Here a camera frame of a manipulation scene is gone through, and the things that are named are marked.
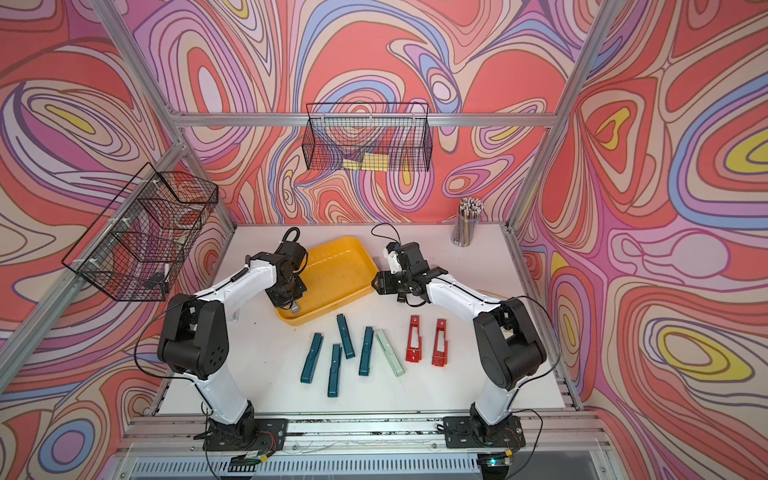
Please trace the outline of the yellow plastic storage tray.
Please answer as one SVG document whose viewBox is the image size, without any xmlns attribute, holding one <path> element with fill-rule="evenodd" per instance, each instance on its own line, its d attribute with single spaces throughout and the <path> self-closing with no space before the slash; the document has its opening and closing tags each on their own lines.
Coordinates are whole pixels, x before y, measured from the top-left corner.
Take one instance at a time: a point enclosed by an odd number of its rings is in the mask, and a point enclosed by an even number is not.
<svg viewBox="0 0 768 480">
<path fill-rule="evenodd" d="M 301 326 L 372 293 L 377 273 L 359 239 L 345 236 L 324 243 L 309 250 L 309 265 L 300 274 L 307 290 L 297 301 L 298 312 L 275 312 L 284 323 Z"/>
</svg>

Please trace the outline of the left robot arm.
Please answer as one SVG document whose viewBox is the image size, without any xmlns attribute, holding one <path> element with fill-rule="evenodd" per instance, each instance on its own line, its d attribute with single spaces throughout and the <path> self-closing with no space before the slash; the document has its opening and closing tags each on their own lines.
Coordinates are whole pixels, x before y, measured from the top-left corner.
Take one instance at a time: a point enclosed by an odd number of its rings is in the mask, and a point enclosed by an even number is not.
<svg viewBox="0 0 768 480">
<path fill-rule="evenodd" d="M 210 419 L 220 425 L 245 422 L 249 400 L 240 392 L 226 365 L 228 325 L 254 297 L 265 293 L 278 309 L 296 313 L 306 291 L 300 274 L 309 254 L 297 239 L 281 240 L 273 253 L 248 256 L 245 264 L 225 280 L 171 299 L 164 315 L 157 356 L 179 378 L 192 382 Z"/>
</svg>

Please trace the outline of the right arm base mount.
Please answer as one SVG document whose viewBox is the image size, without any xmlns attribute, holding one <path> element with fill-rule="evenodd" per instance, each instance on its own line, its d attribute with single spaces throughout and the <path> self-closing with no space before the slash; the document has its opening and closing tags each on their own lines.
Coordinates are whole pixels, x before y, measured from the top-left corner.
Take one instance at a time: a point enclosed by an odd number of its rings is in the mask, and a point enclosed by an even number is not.
<svg viewBox="0 0 768 480">
<path fill-rule="evenodd" d="M 449 449 L 503 448 L 516 452 L 526 446 L 520 419 L 513 414 L 491 426 L 479 416 L 447 416 L 436 429 Z"/>
</svg>

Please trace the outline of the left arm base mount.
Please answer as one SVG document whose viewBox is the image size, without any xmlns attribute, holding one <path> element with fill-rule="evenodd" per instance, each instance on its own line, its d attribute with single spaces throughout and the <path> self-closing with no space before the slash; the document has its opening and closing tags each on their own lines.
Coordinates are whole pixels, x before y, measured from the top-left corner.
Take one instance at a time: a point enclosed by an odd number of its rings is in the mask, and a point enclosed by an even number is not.
<svg viewBox="0 0 768 480">
<path fill-rule="evenodd" d="M 245 417 L 237 424 L 225 425 L 208 420 L 205 431 L 195 435 L 206 451 L 269 453 L 283 449 L 288 420 L 284 418 Z"/>
</svg>

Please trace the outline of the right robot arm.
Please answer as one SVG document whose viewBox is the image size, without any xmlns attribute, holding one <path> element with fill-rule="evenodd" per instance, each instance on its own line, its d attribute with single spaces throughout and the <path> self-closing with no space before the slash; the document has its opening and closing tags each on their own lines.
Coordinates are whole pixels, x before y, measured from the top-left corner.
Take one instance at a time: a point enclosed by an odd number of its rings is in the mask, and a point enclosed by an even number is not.
<svg viewBox="0 0 768 480">
<path fill-rule="evenodd" d="M 389 242 L 388 267 L 371 286 L 379 295 L 400 302 L 412 295 L 450 311 L 474 329 L 486 381 L 470 406 L 469 425 L 475 439 L 490 444 L 512 426 L 512 406 L 522 386 L 541 377 L 547 362 L 544 342 L 525 304 L 516 297 L 500 299 L 472 289 L 441 267 L 432 267 L 416 242 Z"/>
</svg>

